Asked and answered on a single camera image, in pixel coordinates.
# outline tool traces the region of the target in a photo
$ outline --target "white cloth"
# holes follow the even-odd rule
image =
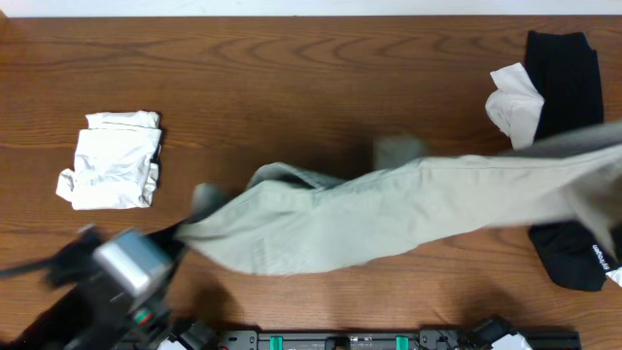
[[[81,130],[74,169],[58,177],[56,194],[75,210],[146,208],[152,204],[161,131],[155,112],[87,115]]]
[[[520,63],[512,64],[491,77],[498,90],[486,101],[486,113],[517,150],[534,143],[544,98],[537,92]]]
[[[591,149],[590,142],[608,145],[577,156],[533,157],[554,151],[552,138],[542,141],[542,147],[536,143],[522,150],[523,157],[423,157],[333,188],[323,186],[317,174],[292,171],[286,164],[266,165],[249,189],[207,219],[182,225],[178,236],[230,269],[291,275],[366,263],[508,222],[593,222],[593,215],[605,215],[613,223],[622,216],[609,210],[619,197],[615,182],[622,178],[617,166],[622,161],[621,130],[622,123],[615,123],[575,133],[581,148]],[[610,139],[593,137],[600,132]],[[567,152],[572,138],[559,139],[561,153]],[[275,169],[290,171],[301,182],[266,176],[278,173]],[[605,198],[591,195],[594,185]],[[542,204],[563,202],[569,194],[561,208]],[[577,203],[589,203],[592,210],[575,210]]]

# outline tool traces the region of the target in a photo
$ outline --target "green tape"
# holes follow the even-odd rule
[[[398,336],[396,338],[396,350],[408,350],[408,337]]]
[[[283,337],[282,336],[270,337],[270,350],[283,350]]]

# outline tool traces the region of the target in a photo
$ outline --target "wooden table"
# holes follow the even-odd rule
[[[605,112],[622,117],[619,17],[48,18],[0,23],[0,266],[54,253],[97,223],[167,227],[194,185],[243,189],[276,160],[353,178],[377,135],[412,133],[440,155],[509,148],[488,120],[489,72],[522,61],[527,31],[584,31]],[[56,196],[84,115],[159,111],[161,187],[150,209],[73,211]],[[0,282],[0,338],[66,290],[41,274]],[[622,290],[549,281],[524,229],[482,229],[333,273],[245,276],[198,254],[168,298],[178,315],[265,330],[416,329],[499,313],[620,349]]]

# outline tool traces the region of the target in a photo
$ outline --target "gray cloth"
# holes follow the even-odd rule
[[[611,248],[608,228],[622,216],[620,127],[504,157],[421,157],[347,182],[269,164],[244,193],[182,225],[178,237],[227,268],[261,275],[331,271],[478,228],[568,218]]]

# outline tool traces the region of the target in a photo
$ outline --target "black cable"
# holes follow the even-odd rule
[[[52,264],[52,259],[43,259],[37,262],[31,262],[16,267],[0,270],[0,279],[9,279],[30,273],[36,270],[47,268]]]

